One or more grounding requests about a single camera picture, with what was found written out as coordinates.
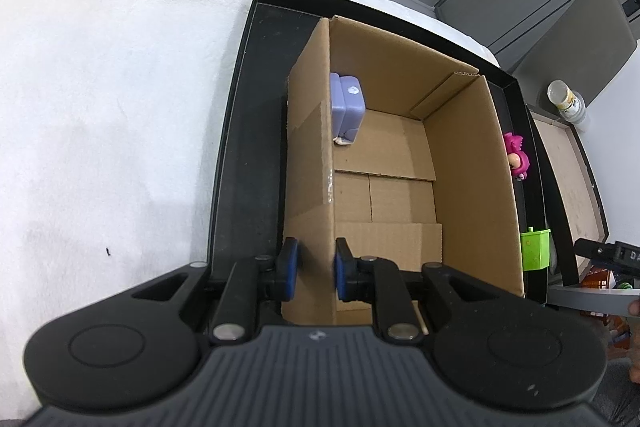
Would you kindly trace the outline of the person's right hand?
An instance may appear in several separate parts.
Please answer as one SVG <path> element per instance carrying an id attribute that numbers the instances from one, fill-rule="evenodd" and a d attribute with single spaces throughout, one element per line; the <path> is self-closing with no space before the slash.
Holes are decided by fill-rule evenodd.
<path id="1" fill-rule="evenodd" d="M 629 305 L 628 319 L 631 340 L 628 357 L 631 359 L 631 368 L 629 369 L 629 378 L 635 384 L 640 384 L 640 303 L 638 300 Z"/>

